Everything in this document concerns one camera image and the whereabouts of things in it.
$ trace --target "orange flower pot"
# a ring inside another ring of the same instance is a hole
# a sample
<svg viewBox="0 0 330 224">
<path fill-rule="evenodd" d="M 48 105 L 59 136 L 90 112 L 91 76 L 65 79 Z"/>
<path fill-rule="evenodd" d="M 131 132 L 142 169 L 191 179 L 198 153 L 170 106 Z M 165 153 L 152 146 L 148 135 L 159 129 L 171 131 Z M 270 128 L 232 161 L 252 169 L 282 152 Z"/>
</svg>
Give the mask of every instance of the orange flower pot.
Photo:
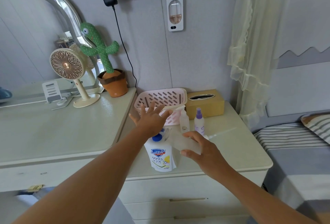
<svg viewBox="0 0 330 224">
<path fill-rule="evenodd" d="M 111 97 L 119 97 L 128 92 L 126 74 L 120 69 L 114 69 L 113 73 L 103 71 L 97 76 L 97 79 Z"/>
</svg>

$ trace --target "fan base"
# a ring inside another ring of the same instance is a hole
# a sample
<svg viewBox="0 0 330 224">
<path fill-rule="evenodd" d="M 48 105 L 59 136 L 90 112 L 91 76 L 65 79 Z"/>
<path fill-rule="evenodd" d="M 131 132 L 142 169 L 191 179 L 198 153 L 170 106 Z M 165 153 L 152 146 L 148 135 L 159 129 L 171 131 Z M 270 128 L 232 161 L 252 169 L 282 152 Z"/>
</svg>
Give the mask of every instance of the fan base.
<svg viewBox="0 0 330 224">
<path fill-rule="evenodd" d="M 94 102 L 97 102 L 100 99 L 100 95 L 99 94 L 91 94 L 89 95 L 90 98 L 88 98 L 87 100 L 83 100 L 81 97 L 73 102 L 73 106 L 75 108 L 83 108 L 83 107 L 87 107 L 91 104 L 93 104 Z"/>
</svg>

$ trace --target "black cable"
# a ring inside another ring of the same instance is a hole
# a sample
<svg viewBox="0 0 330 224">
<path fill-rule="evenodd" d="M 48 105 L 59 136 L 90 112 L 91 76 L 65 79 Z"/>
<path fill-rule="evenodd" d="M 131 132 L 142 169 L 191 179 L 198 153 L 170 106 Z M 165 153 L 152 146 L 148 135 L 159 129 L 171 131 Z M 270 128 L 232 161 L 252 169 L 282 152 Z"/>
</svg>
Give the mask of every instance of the black cable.
<svg viewBox="0 0 330 224">
<path fill-rule="evenodd" d="M 122 44 L 123 44 L 124 50 L 125 50 L 125 52 L 126 52 L 127 59 L 128 59 L 128 61 L 129 61 L 129 64 L 130 64 L 131 67 L 132 67 L 132 74 L 133 74 L 133 76 L 134 76 L 133 65 L 132 65 L 132 63 L 131 63 L 131 61 L 130 61 L 130 59 L 129 59 L 129 57 L 128 57 L 128 54 L 127 54 L 127 51 L 126 51 L 126 48 L 125 48 L 125 45 L 124 45 L 124 42 L 123 42 L 123 39 L 122 39 L 122 35 L 120 34 L 120 29 L 119 29 L 119 25 L 118 25 L 117 15 L 116 15 L 116 11 L 115 11 L 113 5 L 112 5 L 112 8 L 113 8 L 113 11 L 114 11 L 114 16 L 116 17 L 116 22 L 117 22 L 117 27 L 118 27 L 118 31 L 119 31 L 119 36 L 120 36 L 120 39 L 121 39 L 121 41 L 122 41 Z M 135 87 L 136 87 L 136 84 L 138 83 L 138 80 L 136 79 L 135 76 L 134 76 L 134 78 L 135 78 Z"/>
</svg>

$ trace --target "rose gold fan center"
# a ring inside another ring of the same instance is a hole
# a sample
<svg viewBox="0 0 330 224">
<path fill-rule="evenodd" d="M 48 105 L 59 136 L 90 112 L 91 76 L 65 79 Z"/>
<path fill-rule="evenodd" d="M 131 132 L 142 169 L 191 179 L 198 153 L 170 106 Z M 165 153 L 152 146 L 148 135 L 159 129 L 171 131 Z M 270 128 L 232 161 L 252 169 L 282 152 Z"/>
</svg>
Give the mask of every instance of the rose gold fan center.
<svg viewBox="0 0 330 224">
<path fill-rule="evenodd" d="M 69 70 L 69 69 L 71 68 L 71 65 L 70 65 L 69 63 L 67 63 L 67 62 L 62 63 L 62 66 L 63 66 L 63 68 L 65 68 L 66 70 Z"/>
</svg>

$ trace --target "finger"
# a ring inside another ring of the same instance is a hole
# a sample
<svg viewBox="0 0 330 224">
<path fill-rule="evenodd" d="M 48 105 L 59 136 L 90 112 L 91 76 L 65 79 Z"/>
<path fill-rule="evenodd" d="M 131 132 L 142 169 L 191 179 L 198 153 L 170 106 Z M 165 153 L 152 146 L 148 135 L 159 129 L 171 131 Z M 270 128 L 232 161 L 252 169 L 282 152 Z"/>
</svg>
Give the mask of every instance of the finger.
<svg viewBox="0 0 330 224">
<path fill-rule="evenodd" d="M 153 109 L 154 108 L 155 108 L 155 101 L 151 102 L 150 107 L 149 107 L 149 109 L 147 111 L 147 114 L 153 112 Z"/>
<path fill-rule="evenodd" d="M 180 151 L 180 154 L 183 155 L 183 156 L 185 156 L 185 157 L 188 157 L 188 158 L 194 160 L 196 163 L 199 162 L 200 157 L 201 157 L 199 154 L 197 154 L 194 151 L 191 151 L 189 149 L 181 150 Z"/>
<path fill-rule="evenodd" d="M 137 125 L 137 124 L 138 124 L 138 121 L 139 121 L 139 119 L 138 119 L 138 118 L 136 118 L 136 117 L 134 117 L 134 116 L 132 116 L 130 113 L 129 113 L 128 115 L 129 115 L 129 117 L 132 119 L 132 121 L 135 123 L 135 125 Z"/>
<path fill-rule="evenodd" d="M 194 141 L 198 142 L 200 146 L 204 146 L 208 140 L 206 140 L 200 133 L 197 131 L 189 131 L 182 134 L 185 137 L 191 137 Z"/>
<path fill-rule="evenodd" d="M 173 110 L 168 109 L 166 110 L 162 115 L 161 118 L 163 118 L 164 121 L 166 121 L 166 119 L 173 113 Z"/>
<path fill-rule="evenodd" d="M 146 114 L 146 106 L 144 104 L 141 105 L 141 117 L 143 117 Z"/>
<path fill-rule="evenodd" d="M 164 104 L 161 105 L 161 106 L 158 106 L 158 107 L 156 107 L 156 109 L 154 110 L 154 112 L 155 112 L 156 114 L 159 114 L 159 113 L 163 110 L 164 107 L 165 107 Z"/>
</svg>

